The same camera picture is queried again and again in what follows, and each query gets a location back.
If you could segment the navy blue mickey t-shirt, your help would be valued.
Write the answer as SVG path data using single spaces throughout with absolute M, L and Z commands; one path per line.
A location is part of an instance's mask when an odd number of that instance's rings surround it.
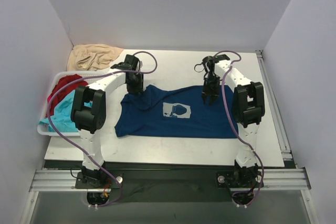
M 117 137 L 235 138 L 235 120 L 229 120 L 223 98 L 204 104 L 202 86 L 165 91 L 153 85 L 139 95 L 126 94 L 115 125 Z

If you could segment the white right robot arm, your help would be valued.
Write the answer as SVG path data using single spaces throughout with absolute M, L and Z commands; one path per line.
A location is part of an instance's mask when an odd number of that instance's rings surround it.
M 210 104 L 216 101 L 221 90 L 220 84 L 228 86 L 233 92 L 232 102 L 226 102 L 226 108 L 228 118 L 238 125 L 240 147 L 235 163 L 242 168 L 235 170 L 232 175 L 236 185 L 245 186 L 251 181 L 251 173 L 246 168 L 257 164 L 257 131 L 265 115 L 264 87 L 261 82 L 253 82 L 233 68 L 226 55 L 207 56 L 201 65 L 205 71 L 202 90 L 204 103 L 207 99 Z

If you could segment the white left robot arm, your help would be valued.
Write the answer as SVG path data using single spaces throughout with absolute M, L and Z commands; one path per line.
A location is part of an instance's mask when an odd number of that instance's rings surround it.
M 100 130 L 107 117 L 107 97 L 124 84 L 130 94 L 140 94 L 143 92 L 143 79 L 142 73 L 117 71 L 75 90 L 70 118 L 82 140 L 83 169 L 91 171 L 87 181 L 94 188 L 106 183 L 106 175 L 100 171 L 104 164 Z

